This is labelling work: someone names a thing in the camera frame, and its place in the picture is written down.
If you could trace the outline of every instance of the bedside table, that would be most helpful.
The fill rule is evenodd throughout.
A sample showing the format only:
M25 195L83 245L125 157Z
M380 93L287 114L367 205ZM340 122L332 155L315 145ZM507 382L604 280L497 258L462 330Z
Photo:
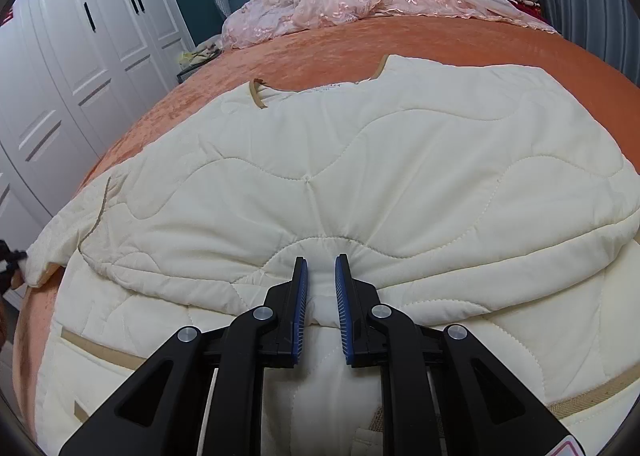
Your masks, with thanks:
M176 75L176 77L178 78L178 84L183 83L187 78L189 78L193 73L198 71L205 64L209 64L210 61L212 61L214 58L220 57L221 53L222 53L221 50L216 50L216 52L206 60L203 60L198 64L194 64L193 66L189 66L188 68L183 69L180 73Z

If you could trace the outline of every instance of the black cabinet handle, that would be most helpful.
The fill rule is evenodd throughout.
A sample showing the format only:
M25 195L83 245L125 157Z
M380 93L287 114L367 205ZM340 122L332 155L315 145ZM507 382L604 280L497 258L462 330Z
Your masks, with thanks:
M142 13L145 12L145 5L142 4L142 0L138 0L138 4L140 4L140 9L142 10Z
M89 11L89 7L87 5L87 3L84 3L84 11L86 12L86 16L89 19L89 24L91 25L91 29L94 31L95 33L95 24L94 24L94 18L91 17L91 12Z
M136 6L136 1L131 0L131 4L133 4L133 9L136 11L136 15L140 15L140 12L138 10L138 6Z

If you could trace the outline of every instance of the pink embroidered fabric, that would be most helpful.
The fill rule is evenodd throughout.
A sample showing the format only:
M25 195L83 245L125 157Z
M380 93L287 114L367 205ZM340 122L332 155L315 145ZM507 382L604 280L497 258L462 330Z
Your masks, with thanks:
M222 48L247 48L281 35L385 15L476 18L556 33L508 0L249 0L226 19Z

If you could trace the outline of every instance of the bed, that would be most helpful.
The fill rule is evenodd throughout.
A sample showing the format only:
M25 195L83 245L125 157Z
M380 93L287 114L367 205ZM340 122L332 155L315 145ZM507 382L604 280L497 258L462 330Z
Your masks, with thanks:
M294 91L359 82L374 76L385 55L426 58L453 66L522 64L542 68L588 109L636 170L640 168L640 90L599 58L557 34L531 28L475 19L398 16L316 28L225 52L137 122L100 159L79 190L141 152L210 100L247 81L259 78L267 86ZM38 371L64 275L65 269L60 267L40 288L29 288L16 331L14 388L32 434L36 432ZM628 369L635 371L636 367L631 364ZM612 432L638 396L638 375L624 374L626 380L618 383L616 391L616 401L622 404L608 420ZM575 426L586 440L588 454L596 454L604 445L601 439L590 439L593 424L588 420L593 414L589 407L602 408L608 397L601 394L594 399L590 395L593 402L577 409L561 404L564 409L559 418L577 415ZM598 409L598 414L604 417L609 413Z

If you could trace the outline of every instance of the metal pivot screw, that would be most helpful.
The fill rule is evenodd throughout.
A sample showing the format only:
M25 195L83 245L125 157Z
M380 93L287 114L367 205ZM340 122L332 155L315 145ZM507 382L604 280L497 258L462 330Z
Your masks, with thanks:
M198 330L196 328L192 328L191 326L187 326L186 328L182 328L178 331L178 340L181 342L191 342L198 336Z
M260 306L254 310L254 318L258 321L266 321L273 317L273 310L268 306Z
M371 314L373 317L377 317L378 319L386 319L391 315L391 308L389 306L385 306L384 304L376 304L371 308Z
M455 339L457 341L461 341L462 339L466 338L466 328L461 326L460 324L453 324L453 326L451 326L448 330L447 333L449 334L449 337L451 337L452 339Z

